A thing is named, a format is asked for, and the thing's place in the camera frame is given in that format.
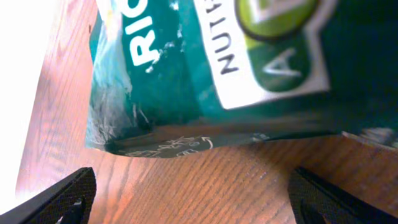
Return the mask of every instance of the green plastic wrapper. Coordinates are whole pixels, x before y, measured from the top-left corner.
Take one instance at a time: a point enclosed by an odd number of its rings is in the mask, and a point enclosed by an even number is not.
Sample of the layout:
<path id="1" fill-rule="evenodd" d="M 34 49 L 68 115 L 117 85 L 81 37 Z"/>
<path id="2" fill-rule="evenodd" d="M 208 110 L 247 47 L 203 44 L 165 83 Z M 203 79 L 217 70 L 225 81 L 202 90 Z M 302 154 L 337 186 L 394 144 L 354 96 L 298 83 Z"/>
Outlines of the green plastic wrapper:
<path id="1" fill-rule="evenodd" d="M 370 128 L 397 146 L 398 1 L 97 4 L 88 147 L 178 157 Z"/>

